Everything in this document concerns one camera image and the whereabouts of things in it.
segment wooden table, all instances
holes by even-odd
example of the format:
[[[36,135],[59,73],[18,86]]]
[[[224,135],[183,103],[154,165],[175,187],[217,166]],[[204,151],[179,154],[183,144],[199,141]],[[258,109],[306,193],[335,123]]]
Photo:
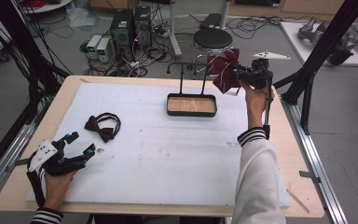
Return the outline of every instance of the wooden table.
[[[62,119],[76,96],[82,83],[113,83],[122,85],[144,85],[178,87],[179,80],[128,77],[68,77],[46,116],[34,133],[22,159],[29,158],[44,138],[53,139]],[[201,81],[185,80],[184,87],[199,87]],[[215,88],[212,82],[206,88]],[[291,206],[283,209],[287,217],[322,217],[324,210],[311,179],[301,177],[299,171],[308,171],[302,158],[289,121],[279,100],[273,101],[269,118],[271,139],[278,151],[280,168],[290,197]],[[31,185],[26,177],[26,166],[18,166],[12,172],[0,193],[0,211],[35,211],[37,205],[26,201]],[[231,217],[233,207],[202,205],[161,205],[125,203],[65,203],[63,212],[101,214],[148,214],[176,216]]]

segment hand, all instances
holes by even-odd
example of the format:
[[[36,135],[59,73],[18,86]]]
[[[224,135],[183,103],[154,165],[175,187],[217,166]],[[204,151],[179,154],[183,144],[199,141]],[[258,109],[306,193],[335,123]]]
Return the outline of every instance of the hand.
[[[46,201],[44,204],[45,208],[53,209],[58,211],[61,204],[65,200],[66,191],[71,184],[72,178],[77,171],[66,175],[51,176],[45,173],[46,180]]]
[[[263,127],[262,116],[266,110],[267,87],[261,90],[254,90],[248,84],[240,81],[246,91],[245,101],[248,109],[248,129]]]

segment computer tower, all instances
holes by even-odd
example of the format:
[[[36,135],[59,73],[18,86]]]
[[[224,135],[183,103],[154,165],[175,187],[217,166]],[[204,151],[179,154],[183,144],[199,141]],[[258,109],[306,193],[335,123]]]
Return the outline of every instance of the computer tower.
[[[110,26],[115,52],[127,61],[133,60],[132,50],[137,48],[134,43],[135,24],[133,22],[133,11],[131,9],[118,9]]]
[[[150,6],[138,6],[135,8],[135,31],[138,46],[145,49],[152,47],[152,27],[150,20]]]

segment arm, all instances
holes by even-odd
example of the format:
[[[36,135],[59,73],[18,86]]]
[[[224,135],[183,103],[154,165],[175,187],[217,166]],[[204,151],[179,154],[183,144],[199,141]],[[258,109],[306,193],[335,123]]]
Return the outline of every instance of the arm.
[[[51,176],[45,174],[46,180],[46,201],[42,208],[37,209],[31,224],[59,224],[63,214],[59,212],[61,204],[65,199],[71,180],[76,172],[67,175]]]
[[[266,94],[241,85],[246,90],[249,126],[238,137],[242,146],[241,168],[232,223],[282,224],[286,221],[279,206],[277,156],[262,129]]]

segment tray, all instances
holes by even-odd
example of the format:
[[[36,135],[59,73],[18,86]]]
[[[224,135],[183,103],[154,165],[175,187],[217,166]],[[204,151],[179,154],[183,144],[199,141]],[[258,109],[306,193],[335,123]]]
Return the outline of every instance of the tray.
[[[216,115],[216,112],[216,98],[213,95],[183,93],[168,94],[168,115],[214,117]]]

